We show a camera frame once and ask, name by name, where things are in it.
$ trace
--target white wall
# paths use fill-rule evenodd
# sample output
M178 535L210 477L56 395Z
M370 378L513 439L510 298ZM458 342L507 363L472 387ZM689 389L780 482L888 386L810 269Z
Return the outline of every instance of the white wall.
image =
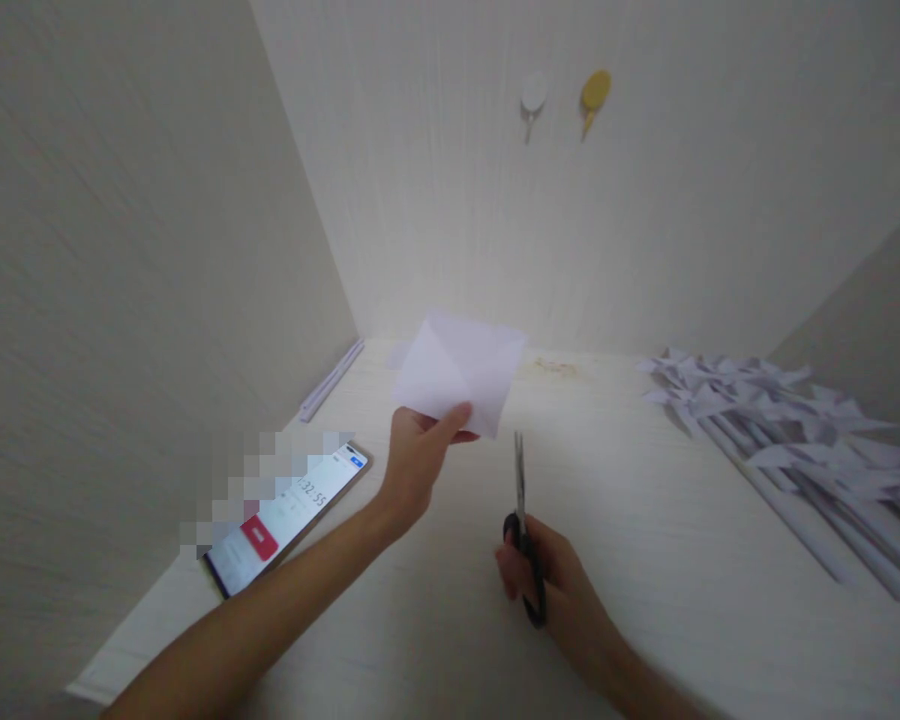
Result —
M900 424L900 227L771 358L792 368L809 363L821 385ZM887 435L900 442L900 428Z
M764 354L900 223L900 2L251 5L364 335Z
M176 557L185 486L210 520L210 434L355 333L247 4L0 1L0 717Z

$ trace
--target smartphone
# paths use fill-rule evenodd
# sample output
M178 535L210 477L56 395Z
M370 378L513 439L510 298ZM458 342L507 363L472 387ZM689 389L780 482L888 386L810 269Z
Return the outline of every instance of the smartphone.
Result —
M216 543L201 560L223 599L279 565L372 462L348 442Z

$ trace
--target red button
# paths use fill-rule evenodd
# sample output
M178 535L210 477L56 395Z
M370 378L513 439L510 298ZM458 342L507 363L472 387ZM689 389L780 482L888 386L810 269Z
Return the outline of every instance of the red button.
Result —
M257 551L260 559L266 562L277 552L277 541L274 539L270 531L260 521L259 516L254 515L240 526L243 534L247 536L247 540L253 545L253 549Z

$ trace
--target hand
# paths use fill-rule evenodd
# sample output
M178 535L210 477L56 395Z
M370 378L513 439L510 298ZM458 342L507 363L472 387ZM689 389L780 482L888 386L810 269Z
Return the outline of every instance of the hand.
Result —
M570 541L531 515L527 515L527 532L545 578L547 631L577 674L591 688L605 693L613 662L627 648L626 642L604 610ZM504 589L510 600L523 595L538 607L530 563L514 547L514 541L508 533L506 544L496 551Z
M433 484L443 467L447 448L479 438L460 430L472 412L470 403L461 403L439 422L405 407L393 413L390 458L374 502L393 520L399 535L409 530L430 506Z

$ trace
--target table surface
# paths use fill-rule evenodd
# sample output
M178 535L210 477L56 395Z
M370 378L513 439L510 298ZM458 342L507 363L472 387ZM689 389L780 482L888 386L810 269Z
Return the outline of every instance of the table surface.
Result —
M291 448L313 447L325 430L355 432L375 457L296 552L380 485L392 347L368 341L314 421L292 422L276 453L259 459L261 477L289 475ZM512 434L520 429L527 511L570 538L624 635L685 689L739 718L900 718L900 604L859 564L856 587L834 583L715 446L691 440L641 399L653 383L636 361L527 351L498 439L451 449L425 517L283 656L245 712L610 714L500 586L493 551L515 502ZM818 530L829 533L822 523ZM190 555L173 563L70 692L112 701L219 602Z

